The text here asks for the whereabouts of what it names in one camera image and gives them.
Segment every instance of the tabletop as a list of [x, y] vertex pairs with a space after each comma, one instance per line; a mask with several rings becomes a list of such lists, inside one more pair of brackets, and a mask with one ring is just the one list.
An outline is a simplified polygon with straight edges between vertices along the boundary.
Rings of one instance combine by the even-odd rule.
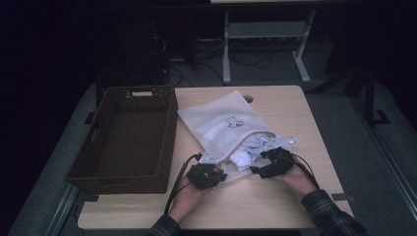
[[[251, 96], [251, 106], [279, 135], [295, 136], [292, 152], [310, 164], [322, 189], [330, 195], [343, 193], [326, 146], [304, 96], [296, 86], [177, 88], [179, 109], [202, 104], [240, 91]], [[204, 152], [178, 118], [171, 173], [166, 194], [103, 195], [86, 202], [79, 218], [84, 229], [149, 228], [163, 214], [169, 193], [182, 164]], [[352, 214], [347, 201], [335, 202]], [[222, 183], [203, 198], [182, 223], [183, 229], [302, 229], [315, 227], [287, 186], [259, 175]]]

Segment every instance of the metal stand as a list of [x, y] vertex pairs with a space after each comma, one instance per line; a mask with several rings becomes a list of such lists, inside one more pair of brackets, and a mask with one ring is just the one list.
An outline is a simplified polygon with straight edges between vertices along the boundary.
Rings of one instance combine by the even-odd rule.
[[316, 10], [312, 10], [309, 13], [309, 18], [307, 19], [306, 25], [304, 25], [303, 34], [301, 36], [301, 44], [297, 51], [292, 52], [294, 57], [295, 64], [297, 65], [298, 72], [300, 73], [301, 80], [304, 83], [310, 82], [309, 74], [307, 73], [306, 67], [304, 66], [301, 56], [303, 55], [304, 48], [306, 47], [307, 39], [309, 38], [310, 30], [312, 28], [313, 19], [316, 15]]
[[375, 95], [375, 79], [372, 71], [369, 71], [368, 80], [365, 87], [365, 119], [371, 127], [379, 124], [390, 124], [386, 114], [383, 110], [377, 110], [376, 112], [380, 116], [380, 119], [374, 119], [374, 95]]
[[229, 38], [250, 37], [300, 37], [298, 50], [293, 51], [295, 64], [304, 83], [310, 82], [309, 74], [301, 59], [310, 34], [316, 10], [311, 10], [307, 21], [299, 22], [267, 22], [267, 23], [230, 23], [229, 13], [224, 16], [224, 51], [223, 51], [223, 83], [230, 84]]

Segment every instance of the brown wicker basket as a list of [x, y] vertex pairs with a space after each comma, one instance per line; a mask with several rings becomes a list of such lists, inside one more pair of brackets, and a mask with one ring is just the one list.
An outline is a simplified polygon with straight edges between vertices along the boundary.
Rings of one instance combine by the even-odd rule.
[[177, 109], [173, 87], [109, 88], [66, 181], [92, 195], [166, 193]]

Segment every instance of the person's right hand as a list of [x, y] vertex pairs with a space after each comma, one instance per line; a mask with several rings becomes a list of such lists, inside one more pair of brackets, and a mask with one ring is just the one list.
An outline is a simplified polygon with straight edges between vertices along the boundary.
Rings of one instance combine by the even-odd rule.
[[[295, 155], [293, 155], [293, 157], [296, 162], [300, 162]], [[285, 174], [274, 176], [269, 179], [287, 184], [291, 190], [300, 197], [304, 197], [311, 192], [318, 190], [307, 174], [296, 164], [294, 164], [294, 166], [292, 166]]]

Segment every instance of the plaid sleeve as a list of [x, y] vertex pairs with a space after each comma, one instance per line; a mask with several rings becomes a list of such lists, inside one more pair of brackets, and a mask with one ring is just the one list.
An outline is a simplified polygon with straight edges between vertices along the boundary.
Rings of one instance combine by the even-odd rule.
[[322, 235], [371, 235], [360, 222], [341, 211], [324, 190], [308, 194], [301, 200], [301, 204], [319, 226]]
[[173, 220], [168, 215], [163, 215], [160, 219], [153, 225], [153, 227], [148, 230], [145, 234], [146, 236], [176, 236], [180, 233], [181, 227], [179, 224]]

